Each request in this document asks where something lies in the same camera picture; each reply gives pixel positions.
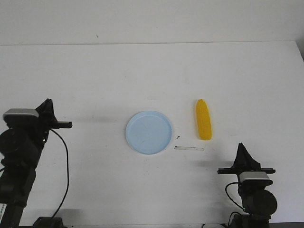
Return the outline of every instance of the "cable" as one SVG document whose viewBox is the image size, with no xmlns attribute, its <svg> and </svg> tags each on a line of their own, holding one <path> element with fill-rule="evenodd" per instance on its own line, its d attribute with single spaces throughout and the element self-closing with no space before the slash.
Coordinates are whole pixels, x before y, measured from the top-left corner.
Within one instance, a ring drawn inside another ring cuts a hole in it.
<svg viewBox="0 0 304 228">
<path fill-rule="evenodd" d="M 230 216 L 229 216 L 228 227 L 229 227 L 229 224 L 230 224 L 231 216 L 232 216 L 233 214 L 239 214 L 239 215 L 241 215 L 240 213 L 238 213 L 238 212 L 236 212 L 236 211 L 233 211 L 233 212 L 230 214 Z"/>
<path fill-rule="evenodd" d="M 63 202 L 64 202 L 65 199 L 66 199 L 68 187 L 69 187 L 69 185 L 70 185 L 70 173 L 69 173 L 69 169 L 68 169 L 68 150 L 67 150 L 66 142 L 65 142 L 65 141 L 63 140 L 63 138 L 62 138 L 57 132 L 55 132 L 53 129 L 51 129 L 51 131 L 52 131 L 53 133 L 55 133 L 55 134 L 61 139 L 61 141 L 62 141 L 63 144 L 65 145 L 65 148 L 66 148 L 66 155 L 67 155 L 67 156 L 66 156 L 66 162 L 67 162 L 67 163 L 66 163 L 66 174 L 67 174 L 66 192 L 65 192 L 65 195 L 63 196 L 63 199 L 62 199 L 62 201 L 61 201 L 59 207 L 57 208 L 57 210 L 55 211 L 55 213 L 54 213 L 53 216 L 51 217 L 51 219 L 52 219 L 52 218 L 55 217 L 55 215 L 58 213 L 58 211 L 60 210 L 60 208 L 61 208 Z"/>
<path fill-rule="evenodd" d="M 238 184 L 238 182 L 232 182 L 232 183 L 226 185 L 226 187 L 225 187 L 225 192 L 226 192 L 227 196 L 229 197 L 229 199 L 231 199 L 231 201 L 234 202 L 235 205 L 237 205 L 239 208 L 241 208 L 241 209 L 243 210 L 243 208 L 242 208 L 240 205 L 238 205 L 238 204 L 229 196 L 229 194 L 228 194 L 228 192 L 227 192 L 227 187 L 230 186 L 230 185 L 232 185 L 232 184 Z"/>
</svg>

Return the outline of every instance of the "scratch mark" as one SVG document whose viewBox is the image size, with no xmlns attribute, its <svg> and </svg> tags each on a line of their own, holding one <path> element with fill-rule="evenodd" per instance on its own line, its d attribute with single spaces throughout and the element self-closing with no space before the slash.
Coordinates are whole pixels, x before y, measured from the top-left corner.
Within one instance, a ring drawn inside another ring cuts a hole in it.
<svg viewBox="0 0 304 228">
<path fill-rule="evenodd" d="M 204 151 L 202 147 L 187 147 L 187 146 L 175 146 L 175 150 L 185 150 L 185 151 Z"/>
</svg>

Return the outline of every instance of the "white table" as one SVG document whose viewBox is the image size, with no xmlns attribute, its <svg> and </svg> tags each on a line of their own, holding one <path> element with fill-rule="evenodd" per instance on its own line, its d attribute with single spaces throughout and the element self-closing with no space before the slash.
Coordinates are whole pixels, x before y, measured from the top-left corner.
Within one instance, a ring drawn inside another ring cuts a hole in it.
<svg viewBox="0 0 304 228">
<path fill-rule="evenodd" d="M 0 113 L 51 98 L 57 119 L 73 121 L 58 130 L 70 150 L 59 213 L 66 225 L 227 222 L 237 208 L 224 187 L 236 176 L 217 168 L 232 165 L 239 142 L 277 170 L 267 188 L 278 201 L 271 221 L 303 221 L 304 64 L 294 42 L 1 46 L 0 77 Z M 196 134 L 201 98 L 214 132 L 208 142 Z M 174 128 L 156 155 L 133 151 L 124 137 L 144 110 L 165 114 Z M 52 214 L 65 172 L 64 147 L 50 134 L 22 225 Z"/>
</svg>

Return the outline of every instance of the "white wall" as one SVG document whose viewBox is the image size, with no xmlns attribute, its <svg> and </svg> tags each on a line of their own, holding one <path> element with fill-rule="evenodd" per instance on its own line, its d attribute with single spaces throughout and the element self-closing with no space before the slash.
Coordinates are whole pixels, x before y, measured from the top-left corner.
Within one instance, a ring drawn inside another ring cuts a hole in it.
<svg viewBox="0 0 304 228">
<path fill-rule="evenodd" d="M 303 0 L 0 2 L 0 45 L 297 40 Z"/>
</svg>

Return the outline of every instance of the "light blue plate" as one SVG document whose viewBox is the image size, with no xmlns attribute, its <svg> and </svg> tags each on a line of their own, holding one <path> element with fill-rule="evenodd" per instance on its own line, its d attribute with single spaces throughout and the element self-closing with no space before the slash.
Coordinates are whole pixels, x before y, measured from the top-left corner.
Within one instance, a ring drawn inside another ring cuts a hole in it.
<svg viewBox="0 0 304 228">
<path fill-rule="evenodd" d="M 155 154 L 170 143 L 172 127 L 163 114 L 145 111 L 131 118 L 125 135 L 132 149 L 143 154 Z"/>
</svg>

